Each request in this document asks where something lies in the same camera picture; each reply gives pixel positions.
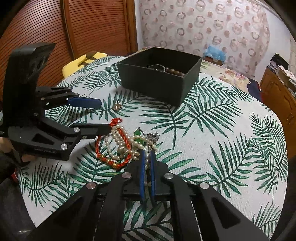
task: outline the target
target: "brown bead bracelet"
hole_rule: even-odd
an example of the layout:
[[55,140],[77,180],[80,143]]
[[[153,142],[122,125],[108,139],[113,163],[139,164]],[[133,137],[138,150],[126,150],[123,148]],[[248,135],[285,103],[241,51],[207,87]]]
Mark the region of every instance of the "brown bead bracelet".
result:
[[177,70],[174,70],[174,69],[170,69],[170,68],[165,68],[163,65],[161,64],[154,64],[154,65],[147,65],[146,68],[149,68],[149,69],[155,69],[155,70],[158,70],[158,71],[163,71],[163,72],[166,72],[166,73],[169,73],[169,74],[174,74],[174,75],[177,75],[177,76],[180,76],[180,77],[184,77],[185,74],[180,72],[180,71],[177,71]]

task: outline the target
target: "leaf pattern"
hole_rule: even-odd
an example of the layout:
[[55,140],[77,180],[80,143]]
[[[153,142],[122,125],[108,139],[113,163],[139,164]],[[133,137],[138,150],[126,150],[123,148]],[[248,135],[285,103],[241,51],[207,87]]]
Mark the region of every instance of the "leaf pattern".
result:
[[[248,201],[258,214],[238,209],[253,217],[253,223],[270,237],[279,219],[288,174],[283,128],[276,115],[240,89],[203,73],[182,105],[170,106],[124,89],[116,67],[121,59],[101,58],[60,83],[83,96],[101,99],[101,108],[65,105],[46,111],[46,117],[65,126],[122,118],[130,134],[138,126],[145,133],[158,131],[158,161],[188,183],[208,182],[234,205],[237,200]],[[122,104],[120,111],[113,110],[117,101]],[[103,140],[99,147],[107,156]],[[113,141],[110,148],[116,155]],[[49,216],[86,183],[109,182],[123,171],[97,159],[93,140],[81,140],[69,161],[41,158],[20,168],[18,178],[26,205],[36,207],[38,213],[30,216],[39,225],[46,218],[40,213]],[[262,202],[254,202],[254,196],[262,197]],[[173,240],[169,202],[127,201],[123,225],[126,241]]]

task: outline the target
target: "table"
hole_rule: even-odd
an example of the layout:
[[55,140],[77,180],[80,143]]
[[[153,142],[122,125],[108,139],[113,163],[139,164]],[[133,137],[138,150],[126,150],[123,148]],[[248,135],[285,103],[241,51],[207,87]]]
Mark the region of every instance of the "table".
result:
[[[120,117],[130,135],[138,126],[145,133],[158,131],[158,161],[186,181],[208,182],[271,237],[281,214],[288,170],[277,116],[249,94],[204,73],[178,109],[126,90],[116,67],[123,58],[96,60],[59,85],[101,99],[101,109],[63,106],[48,110],[46,116],[66,126],[109,123]],[[113,111],[117,100],[123,107]],[[110,146],[116,152],[115,144]],[[38,226],[89,181],[108,182],[118,173],[97,160],[94,140],[81,140],[68,161],[39,158],[22,168],[18,178],[28,213]],[[169,203],[152,207],[149,200],[143,206],[127,202],[122,237],[173,240],[170,219]]]

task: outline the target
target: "silver screw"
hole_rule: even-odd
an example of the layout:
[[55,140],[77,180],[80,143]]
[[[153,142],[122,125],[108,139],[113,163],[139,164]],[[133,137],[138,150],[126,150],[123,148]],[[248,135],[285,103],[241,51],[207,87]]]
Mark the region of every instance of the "silver screw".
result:
[[202,189],[208,189],[209,188],[209,184],[208,183],[201,183],[200,184],[200,188],[202,188]]
[[128,179],[128,178],[131,177],[131,174],[130,174],[129,172],[124,172],[124,173],[122,174],[122,177],[125,178],[125,179]]
[[166,179],[172,179],[174,177],[174,174],[172,174],[172,173],[170,173],[170,172],[167,172],[166,174],[165,174],[165,178]]
[[61,149],[66,150],[68,148],[68,145],[66,143],[61,144]]
[[94,182],[90,182],[86,185],[87,189],[94,189],[96,187],[96,184]]

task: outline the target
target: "open box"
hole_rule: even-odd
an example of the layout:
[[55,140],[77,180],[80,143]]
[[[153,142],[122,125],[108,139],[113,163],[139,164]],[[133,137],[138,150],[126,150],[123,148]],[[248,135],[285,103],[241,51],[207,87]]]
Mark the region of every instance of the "open box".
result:
[[[201,61],[200,56],[152,47],[119,61],[117,67],[124,88],[179,107],[198,78]],[[146,67],[154,64],[175,69],[185,76]]]

